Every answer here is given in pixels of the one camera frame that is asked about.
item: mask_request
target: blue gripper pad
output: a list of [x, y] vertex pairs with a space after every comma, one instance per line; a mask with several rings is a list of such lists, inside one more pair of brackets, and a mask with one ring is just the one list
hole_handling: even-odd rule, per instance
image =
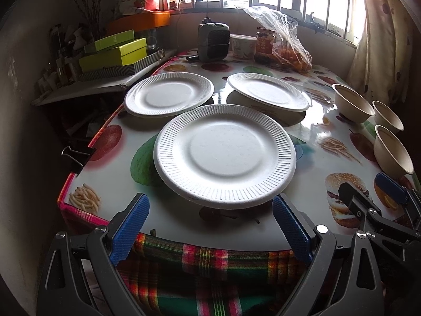
[[149, 214], [149, 198], [146, 195], [136, 202], [112, 240], [109, 259], [114, 266], [125, 260]]
[[383, 172], [378, 173], [374, 178], [375, 184], [383, 190], [397, 204], [407, 203], [407, 192], [400, 184], [395, 182]]
[[275, 196], [272, 200], [272, 212], [294, 251], [295, 257], [308, 266], [313, 260], [309, 235], [280, 196]]

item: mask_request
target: window sill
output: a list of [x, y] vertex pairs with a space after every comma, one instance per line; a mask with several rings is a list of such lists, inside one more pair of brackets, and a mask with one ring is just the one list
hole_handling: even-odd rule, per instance
[[[170, 10], [170, 15], [177, 15], [177, 14], [191, 14], [191, 13], [245, 13], [243, 8], [236, 8], [235, 6], [224, 6], [223, 8], [183, 8], [183, 9], [174, 9]], [[295, 22], [298, 22], [299, 26], [310, 28], [314, 30], [316, 33], [322, 33], [329, 37], [332, 37], [333, 39], [336, 39], [337, 41], [340, 41], [341, 43], [344, 43], [354, 49], [357, 48], [357, 46], [353, 43], [351, 43], [348, 40], [345, 40], [342, 37], [339, 37], [338, 35], [325, 31], [322, 28], [316, 27], [315, 25], [309, 24], [309, 23], [303, 23], [302, 21], [298, 21], [296, 19], [293, 19]]]

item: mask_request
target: metal screw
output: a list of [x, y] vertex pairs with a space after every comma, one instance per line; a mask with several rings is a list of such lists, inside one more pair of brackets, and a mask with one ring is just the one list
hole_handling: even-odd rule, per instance
[[328, 232], [328, 228], [325, 225], [318, 225], [316, 229], [319, 233], [322, 234], [326, 234]]
[[65, 232], [58, 232], [57, 234], [56, 234], [56, 239], [62, 239], [62, 238], [64, 238], [66, 236], [66, 233]]
[[107, 230], [107, 227], [105, 227], [105, 226], [98, 226], [98, 227], [96, 227], [95, 228], [95, 231], [97, 232], [97, 233], [103, 233], [103, 232], [105, 232]]
[[367, 237], [367, 234], [366, 234], [366, 233], [364, 233], [362, 230], [359, 230], [359, 231], [357, 232], [357, 236], [358, 236], [360, 239], [365, 239], [365, 238]]

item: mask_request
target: black binder clip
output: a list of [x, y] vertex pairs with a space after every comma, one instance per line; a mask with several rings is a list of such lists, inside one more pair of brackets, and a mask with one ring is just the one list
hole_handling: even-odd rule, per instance
[[82, 151], [72, 150], [70, 146], [66, 146], [62, 150], [62, 155], [72, 159], [71, 171], [75, 174], [80, 174], [86, 163], [92, 157], [96, 148], [85, 147]]

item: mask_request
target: plate rim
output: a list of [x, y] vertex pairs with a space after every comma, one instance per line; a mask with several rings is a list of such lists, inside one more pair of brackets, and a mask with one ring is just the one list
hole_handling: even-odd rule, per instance
[[[195, 103], [194, 105], [192, 105], [190, 107], [183, 108], [182, 110], [177, 110], [175, 112], [163, 113], [163, 114], [153, 114], [153, 115], [151, 115], [151, 114], [138, 113], [138, 112], [135, 112], [135, 111], [133, 111], [133, 110], [130, 109], [130, 107], [127, 105], [127, 101], [126, 100], [127, 100], [128, 96], [130, 95], [130, 93], [132, 91], [134, 91], [135, 88], [138, 89], [136, 91], [136, 93], [135, 93], [135, 94], [137, 94], [142, 88], [144, 88], [149, 83], [148, 81], [152, 80], [153, 78], [156, 79], [157, 77], [164, 77], [163, 79], [165, 79], [166, 76], [170, 76], [170, 77], [172, 77], [172, 76], [181, 76], [181, 77], [185, 76], [185, 78], [187, 78], [188, 76], [190, 76], [190, 77], [191, 76], [199, 76], [202, 79], [204, 79], [205, 81], [207, 81], [207, 83], [209, 83], [210, 89], [209, 89], [208, 94], [206, 95], [206, 98], [204, 98], [203, 101], [199, 101], [198, 103]], [[142, 118], [145, 118], [145, 119], [149, 119], [149, 118], [150, 119], [155, 119], [155, 118], [160, 118], [160, 117], [168, 117], [168, 116], [179, 115], [179, 114], [188, 112], [188, 111], [190, 111], [190, 110], [192, 110], [194, 108], [197, 108], [201, 104], [203, 104], [207, 100], [209, 100], [212, 97], [214, 91], [215, 91], [215, 86], [213, 85], [212, 81], [210, 79], [202, 76], [202, 75], [198, 75], [197, 73], [184, 72], [184, 71], [164, 72], [164, 73], [159, 73], [157, 75], [149, 76], [148, 78], [145, 78], [144, 80], [142, 80], [142, 81], [136, 83], [134, 86], [132, 86], [132, 88], [130, 88], [130, 90], [124, 96], [123, 105], [124, 105], [124, 108], [127, 110], [127, 112], [129, 114], [133, 115], [133, 116], [142, 117]]]
[[[227, 109], [227, 108], [234, 108], [234, 107], [240, 108], [240, 109], [248, 111], [248, 112], [252, 112], [252, 113], [254, 113], [254, 114], [256, 114], [260, 117], [263, 116], [264, 119], [266, 119], [267, 121], [269, 121], [271, 123], [271, 125], [270, 125], [271, 127], [274, 126], [274, 127], [279, 128], [279, 131], [282, 134], [284, 134], [285, 139], [286, 139], [286, 141], [288, 143], [288, 146], [290, 148], [290, 151], [291, 151], [290, 169], [289, 169], [288, 173], [285, 175], [281, 184], [278, 184], [275, 189], [271, 189], [271, 190], [269, 190], [269, 192], [266, 192], [266, 193], [261, 194], [257, 197], [254, 197], [254, 198], [241, 199], [241, 200], [224, 200], [224, 199], [218, 199], [217, 200], [217, 198], [208, 198], [208, 197], [203, 197], [203, 196], [201, 198], [199, 198], [197, 195], [189, 193], [187, 191], [187, 189], [184, 189], [184, 188], [180, 187], [173, 180], [173, 178], [171, 178], [167, 175], [167, 173], [163, 169], [161, 159], [158, 156], [158, 148], [161, 145], [162, 135], [168, 128], [170, 128], [174, 123], [176, 123], [177, 120], [179, 120], [184, 114], [191, 113], [191, 112], [197, 111], [197, 110], [208, 110], [209, 113], [207, 115], [226, 114], [226, 111], [223, 110], [224, 108]], [[264, 129], [266, 129], [267, 131], [269, 131], [268, 126], [262, 125], [262, 127]], [[292, 140], [291, 140], [289, 134], [286, 132], [286, 130], [278, 122], [276, 122], [275, 120], [273, 120], [271, 117], [267, 116], [266, 114], [261, 113], [257, 110], [254, 110], [253, 108], [240, 106], [240, 105], [236, 105], [236, 104], [213, 104], [213, 105], [207, 105], [207, 106], [200, 106], [200, 107], [196, 108], [195, 110], [188, 111], [186, 113], [183, 113], [183, 114], [178, 115], [177, 117], [173, 118], [170, 122], [168, 122], [165, 125], [165, 127], [159, 132], [159, 134], [157, 136], [157, 139], [156, 139], [155, 144], [154, 144], [153, 159], [154, 159], [155, 168], [156, 168], [159, 176], [161, 177], [161, 179], [164, 181], [164, 183], [170, 189], [172, 189], [175, 193], [180, 195], [182, 198], [185, 198], [185, 199], [187, 199], [191, 202], [194, 202], [196, 204], [199, 204], [199, 205], [205, 206], [205, 207], [218, 208], [218, 209], [231, 209], [231, 210], [245, 209], [245, 208], [251, 208], [251, 207], [254, 207], [254, 206], [258, 206], [260, 204], [263, 204], [263, 203], [271, 200], [274, 196], [281, 193], [291, 182], [291, 180], [294, 176], [294, 173], [295, 173], [296, 163], [297, 163], [295, 149], [294, 149], [294, 145], [292, 143]], [[268, 179], [268, 177], [270, 177], [270, 175], [268, 175], [265, 178], [264, 181], [266, 181]]]
[[292, 84], [289, 84], [287, 82], [284, 82], [284, 81], [280, 80], [279, 78], [268, 76], [268, 75], [263, 75], [261, 73], [253, 73], [253, 72], [239, 72], [239, 73], [234, 73], [233, 75], [228, 76], [228, 79], [227, 79], [228, 84], [235, 91], [239, 92], [240, 94], [242, 94], [244, 96], [247, 96], [248, 98], [251, 98], [252, 100], [255, 100], [257, 102], [266, 104], [267, 106], [270, 106], [270, 107], [273, 107], [273, 108], [279, 108], [279, 109], [282, 109], [282, 110], [287, 110], [289, 112], [305, 112], [308, 108], [310, 108], [310, 104], [309, 104], [309, 102], [307, 101], [307, 99], [305, 98], [304, 95], [303, 95], [303, 99], [304, 99], [304, 101], [306, 101], [306, 104], [307, 104], [306, 107], [304, 107], [304, 108], [288, 108], [288, 107], [279, 106], [279, 105], [276, 105], [276, 104], [273, 104], [273, 103], [270, 103], [270, 102], [266, 102], [266, 101], [260, 100], [260, 99], [254, 97], [254, 96], [252, 96], [250, 94], [246, 94], [244, 91], [242, 91], [241, 89], [239, 89], [238, 87], [236, 87], [234, 84], [232, 84], [232, 80], [234, 79], [234, 77], [244, 76], [244, 75], [250, 75], [251, 77], [255, 77], [257, 79], [260, 78], [260, 79], [263, 79], [263, 80], [265, 80], [267, 82], [278, 83], [281, 86], [282, 86], [282, 84], [285, 84], [285, 85], [289, 86], [289, 89], [291, 89], [292, 92], [296, 91], [299, 94], [303, 95], [300, 92], [300, 90], [298, 90]]

